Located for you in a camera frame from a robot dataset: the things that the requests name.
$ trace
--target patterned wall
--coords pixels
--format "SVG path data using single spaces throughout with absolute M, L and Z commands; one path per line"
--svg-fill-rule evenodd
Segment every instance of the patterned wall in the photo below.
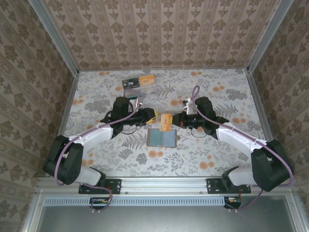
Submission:
M 27 0 L 0 0 L 0 231 L 18 231 L 72 76 Z
M 279 0 L 44 0 L 82 70 L 246 66 Z
M 309 212 L 309 1 L 295 0 L 254 77 L 275 138 L 295 167 Z

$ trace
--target orange block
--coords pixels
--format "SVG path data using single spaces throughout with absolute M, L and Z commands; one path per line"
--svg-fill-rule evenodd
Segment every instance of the orange block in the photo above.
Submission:
M 161 115 L 161 128 L 160 131 L 170 131 L 170 125 L 172 124 L 172 114 Z
M 155 84 L 155 76 L 154 75 L 148 75 L 148 76 L 141 76 L 140 77 L 140 86 L 150 86 Z

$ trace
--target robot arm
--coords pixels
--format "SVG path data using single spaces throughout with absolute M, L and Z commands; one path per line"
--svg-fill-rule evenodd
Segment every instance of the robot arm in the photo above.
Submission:
M 94 168 L 82 167 L 83 154 L 87 153 L 95 145 L 117 136 L 123 130 L 124 125 L 144 126 L 157 117 L 155 110 L 143 108 L 139 109 L 133 116 L 126 120 L 102 127 L 104 124 L 118 121 L 130 115 L 131 113 L 128 112 L 129 106 L 131 106 L 133 110 L 133 105 L 130 103 L 129 99 L 118 97 L 113 104 L 112 110 L 107 113 L 105 118 L 101 120 L 98 125 L 96 125 L 97 130 L 91 130 L 85 136 L 81 136 L 83 133 L 70 136 L 69 138 L 63 135 L 57 136 L 45 160 L 43 170 L 54 176 L 60 153 L 69 141 L 76 139 L 66 150 L 67 157 L 61 159 L 57 172 L 58 180 L 66 185 L 77 182 L 103 187 L 105 185 L 105 174 Z
M 187 112 L 192 113 L 190 103 L 190 100 L 184 101 L 184 104 L 187 105 L 185 109 Z M 278 141 L 273 140 L 267 142 L 265 140 L 255 139 L 253 142 L 244 135 L 236 133 L 234 131 L 235 126 L 226 118 L 216 116 L 212 108 L 212 103 L 207 97 L 198 98 L 195 100 L 195 103 L 199 111 L 207 118 L 220 124 L 227 125 L 231 129 L 211 123 L 198 114 L 187 114 L 186 112 L 173 116 L 172 124 L 184 129 L 197 129 L 198 127 L 202 127 L 207 135 L 232 145 L 245 154 L 252 163 L 252 168 L 234 167 L 225 172 L 223 178 L 225 178 L 224 183 L 226 189 L 240 185 L 258 185 L 265 191 L 271 191 L 290 178 L 289 172 L 283 163 L 261 145 L 256 143 L 259 141 L 276 152 L 291 168 L 285 151 Z

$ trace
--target aluminum frame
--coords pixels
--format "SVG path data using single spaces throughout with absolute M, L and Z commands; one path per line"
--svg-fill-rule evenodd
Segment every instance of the aluminum frame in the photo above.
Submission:
M 216 66 L 216 67 L 152 67 L 152 68 L 120 68 L 120 69 L 80 69 L 80 72 L 99 72 L 99 71 L 136 71 L 136 70 L 205 70 L 205 69 L 246 69 L 246 66 L 235 66 L 235 67 L 224 67 L 224 66 Z
M 259 44 L 257 45 L 247 67 L 250 72 L 253 72 L 258 65 L 260 59 L 265 53 L 269 43 L 274 37 L 278 27 L 283 21 L 285 15 L 287 14 L 289 8 L 291 7 L 293 0 L 282 0 L 279 2 L 277 9 L 275 10 L 274 15 L 272 16 L 269 24 L 267 25 Z
M 76 89 L 77 89 L 78 81 L 79 81 L 79 75 L 76 75 L 74 77 L 72 85 L 71 85 L 67 104 L 66 104 L 66 107 L 64 108 L 64 112 L 63 112 L 63 115 L 62 115 L 62 119 L 61 119 L 61 123 L 60 123 L 60 126 L 59 126 L 57 136 L 63 135 L 65 130 L 66 130 L 66 126 L 67 126 L 67 122 L 68 122 L 68 119 L 69 119 L 69 115 L 70 115 L 72 103 L 73 103 L 73 100 L 74 100 L 74 95 L 75 95 L 75 92 L 76 92 Z
M 43 2 L 41 0 L 29 0 L 29 2 L 33 7 L 35 13 L 38 15 L 49 36 L 51 37 L 52 41 L 54 42 L 57 50 L 61 54 L 73 77 L 76 77 L 78 74 L 78 64 L 71 55 L 70 49 L 63 41 L 61 33 L 59 33 L 56 26 L 54 25 L 53 20 L 48 14 L 48 11 L 45 8 Z
M 117 197 L 207 197 L 207 196 L 237 196 L 238 194 L 208 194 L 206 179 L 216 178 L 214 176 L 203 177 L 118 177 L 122 180 L 121 192 Z M 69 186 L 56 186 L 52 177 L 39 178 L 35 189 L 34 198 L 30 206 L 28 216 L 23 228 L 23 232 L 36 232 L 42 211 L 44 201 L 49 196 L 70 196 L 80 197 L 78 194 L 77 183 Z M 243 196 L 256 196 L 261 190 L 259 187 L 251 187 L 250 194 Z M 265 196 L 285 196 L 294 226 L 297 232 L 308 231 L 308 221 L 305 211 L 298 197 L 295 187 L 277 187 L 271 192 L 264 192 Z M 94 195 L 83 194 L 83 196 L 103 197 L 106 194 Z
M 259 95 L 259 91 L 257 89 L 254 77 L 252 72 L 248 72 L 246 71 L 246 76 L 247 76 L 247 80 L 248 80 L 248 84 L 250 87 L 250 91 L 252 94 L 252 98 L 256 107 L 256 111 L 257 111 L 257 115 L 259 116 L 260 122 L 261 122 L 261 127 L 263 130 L 263 134 L 265 136 L 265 140 L 267 141 L 271 141 L 274 139 L 274 137 L 272 136 L 272 132 L 267 120 L 267 116 L 262 104 L 262 100 L 261 97 Z

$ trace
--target table surface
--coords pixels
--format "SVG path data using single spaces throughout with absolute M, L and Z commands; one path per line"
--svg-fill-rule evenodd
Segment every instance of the table surface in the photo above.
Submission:
M 217 115 L 241 130 L 264 138 L 254 101 L 243 69 L 152 70 L 80 72 L 65 135 L 71 136 L 95 126 L 123 95 L 122 80 L 153 74 L 159 99 L 144 107 L 159 113 L 180 113 L 182 100 L 200 85 L 199 96 L 207 96 Z M 176 148 L 147 147 L 147 130 L 159 128 L 154 122 L 137 128 L 131 135 L 119 134 L 102 142 L 83 156 L 83 166 L 92 166 L 107 176 L 220 176 L 234 166 L 249 166 L 248 158 L 234 147 L 211 136 L 196 138 L 189 129 L 177 130 Z M 131 132 L 134 127 L 125 127 Z M 195 136 L 204 132 L 193 129 Z

